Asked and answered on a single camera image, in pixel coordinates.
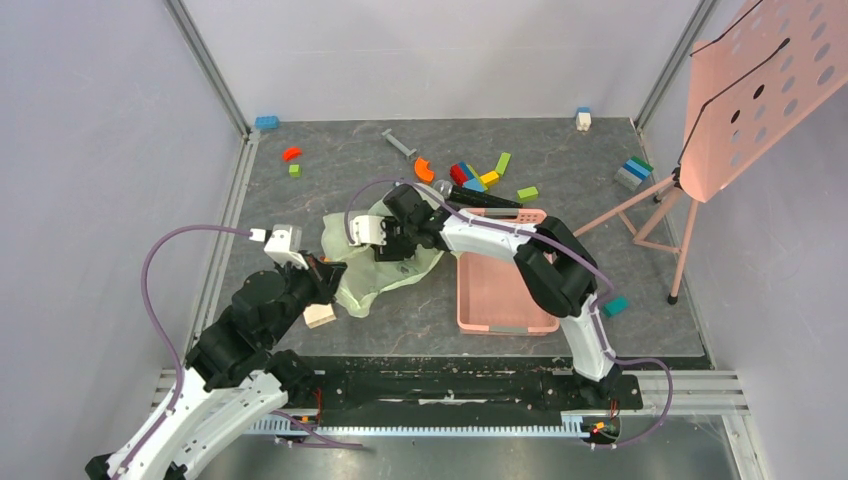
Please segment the green avocado plastic bag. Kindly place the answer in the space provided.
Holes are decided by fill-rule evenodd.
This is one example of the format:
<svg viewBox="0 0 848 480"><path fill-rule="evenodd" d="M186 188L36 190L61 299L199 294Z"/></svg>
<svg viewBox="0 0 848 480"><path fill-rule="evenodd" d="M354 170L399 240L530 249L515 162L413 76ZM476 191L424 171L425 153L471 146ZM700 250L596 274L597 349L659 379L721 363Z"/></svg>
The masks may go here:
<svg viewBox="0 0 848 480"><path fill-rule="evenodd" d="M370 247L348 244L343 220L343 212L323 217L321 247L326 258L348 265L335 298L352 317L367 317L378 295L419 282L443 256L442 251L418 247L409 259L377 262Z"/></svg>

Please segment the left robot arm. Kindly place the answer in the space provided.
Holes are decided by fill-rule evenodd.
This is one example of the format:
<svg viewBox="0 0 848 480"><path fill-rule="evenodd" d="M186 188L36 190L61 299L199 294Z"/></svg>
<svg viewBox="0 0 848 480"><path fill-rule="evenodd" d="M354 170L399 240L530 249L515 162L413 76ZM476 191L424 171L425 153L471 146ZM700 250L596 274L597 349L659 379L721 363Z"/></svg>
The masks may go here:
<svg viewBox="0 0 848 480"><path fill-rule="evenodd" d="M305 257L248 276L204 330L174 386L142 429L116 452L92 458L91 479L195 479L261 417L306 405L313 373L292 350L273 349L307 307L329 305L344 262Z"/></svg>

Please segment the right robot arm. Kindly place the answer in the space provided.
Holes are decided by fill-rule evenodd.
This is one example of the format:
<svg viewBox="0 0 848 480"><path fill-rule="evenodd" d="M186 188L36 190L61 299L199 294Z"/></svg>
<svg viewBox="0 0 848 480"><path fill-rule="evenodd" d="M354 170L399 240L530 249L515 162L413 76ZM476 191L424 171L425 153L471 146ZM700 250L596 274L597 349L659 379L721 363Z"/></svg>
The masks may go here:
<svg viewBox="0 0 848 480"><path fill-rule="evenodd" d="M599 312L596 261L559 219L512 223L457 210L418 185L394 187L383 203L393 218L387 243L451 253L471 253L513 263L536 305L560 319L580 376L577 392L591 408L618 393L621 368Z"/></svg>

